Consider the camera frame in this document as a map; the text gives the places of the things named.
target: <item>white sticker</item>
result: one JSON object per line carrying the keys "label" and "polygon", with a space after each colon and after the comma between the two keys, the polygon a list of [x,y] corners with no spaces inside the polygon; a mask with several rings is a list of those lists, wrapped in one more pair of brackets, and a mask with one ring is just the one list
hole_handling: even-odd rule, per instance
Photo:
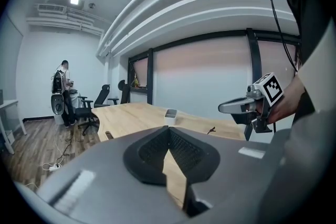
{"label": "white sticker", "polygon": [[259,150],[254,150],[252,148],[242,147],[240,150],[238,150],[238,153],[241,153],[243,155],[250,156],[253,158],[262,159],[265,154],[265,151],[259,151]]}

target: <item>black cable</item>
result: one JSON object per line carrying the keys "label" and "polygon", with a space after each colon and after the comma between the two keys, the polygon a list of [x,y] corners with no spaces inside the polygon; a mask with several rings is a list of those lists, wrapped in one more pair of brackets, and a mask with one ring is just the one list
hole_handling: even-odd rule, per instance
{"label": "black cable", "polygon": [[213,127],[212,129],[210,129],[210,130],[208,131],[207,134],[209,134],[209,133],[211,133],[211,132],[216,132],[216,131],[215,131],[215,128],[216,128],[216,127]]}
{"label": "black cable", "polygon": [[278,16],[277,16],[277,13],[276,13],[275,8],[274,8],[273,0],[271,0],[271,5],[272,5],[272,11],[273,11],[274,19],[275,19],[275,22],[277,24],[277,27],[278,27],[278,30],[279,30],[279,33],[280,33],[280,37],[281,37],[281,41],[282,41],[282,45],[284,46],[284,50],[285,50],[285,53],[287,55],[287,58],[288,58],[290,64],[293,66],[295,72],[298,72],[296,70],[296,67],[295,67],[295,65],[293,63],[293,60],[292,60],[292,58],[291,58],[291,56],[289,54],[287,45],[286,45],[285,40],[284,40],[284,36],[282,35],[281,29],[280,29],[280,25],[279,25],[279,21],[278,21]]}
{"label": "black cable", "polygon": [[72,137],[74,136],[74,131],[73,131],[73,130],[70,131],[70,135],[71,135],[70,139],[65,139],[65,142],[69,142],[69,141],[70,141],[70,143],[66,146],[65,150],[63,151],[63,154],[56,160],[56,166],[57,166],[57,167],[58,167],[58,160],[61,159],[62,156],[64,156],[64,157],[65,157],[65,156],[69,156],[69,154],[65,153],[65,151],[66,151],[66,150],[68,149],[68,147],[71,145]]}

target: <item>hand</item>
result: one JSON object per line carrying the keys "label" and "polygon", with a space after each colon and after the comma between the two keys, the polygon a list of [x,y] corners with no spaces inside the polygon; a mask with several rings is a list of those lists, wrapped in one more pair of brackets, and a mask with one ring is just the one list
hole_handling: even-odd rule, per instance
{"label": "hand", "polygon": [[[275,123],[296,112],[301,95],[305,92],[304,86],[298,76],[295,76],[290,85],[284,90],[283,98],[280,99],[271,110],[268,117],[268,124]],[[263,103],[257,102],[257,111],[262,112]]]}

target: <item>power strip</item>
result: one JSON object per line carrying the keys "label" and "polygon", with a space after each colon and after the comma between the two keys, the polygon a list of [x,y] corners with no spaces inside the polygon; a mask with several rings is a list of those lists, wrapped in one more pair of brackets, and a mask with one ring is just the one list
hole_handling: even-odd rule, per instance
{"label": "power strip", "polygon": [[56,166],[56,163],[53,165],[53,166],[51,166],[51,167],[49,167],[49,171],[55,171],[55,170],[57,170],[57,169],[60,169],[61,168],[61,166],[60,165],[58,165],[58,167]]}

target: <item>frosted window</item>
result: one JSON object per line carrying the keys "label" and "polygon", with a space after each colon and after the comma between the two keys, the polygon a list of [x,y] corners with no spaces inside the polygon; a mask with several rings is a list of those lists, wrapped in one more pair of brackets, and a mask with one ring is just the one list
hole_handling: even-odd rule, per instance
{"label": "frosted window", "polygon": [[246,37],[197,41],[154,53],[153,104],[211,119],[233,120],[218,105],[251,84]]}

